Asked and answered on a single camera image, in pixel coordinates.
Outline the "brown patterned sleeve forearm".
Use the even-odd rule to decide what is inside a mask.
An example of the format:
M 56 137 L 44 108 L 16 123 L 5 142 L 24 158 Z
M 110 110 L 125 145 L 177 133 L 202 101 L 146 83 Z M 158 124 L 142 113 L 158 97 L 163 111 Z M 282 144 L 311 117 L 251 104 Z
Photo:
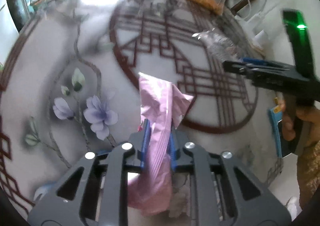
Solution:
M 303 210 L 319 187 L 319 142 L 304 148 L 297 160 L 299 205 Z

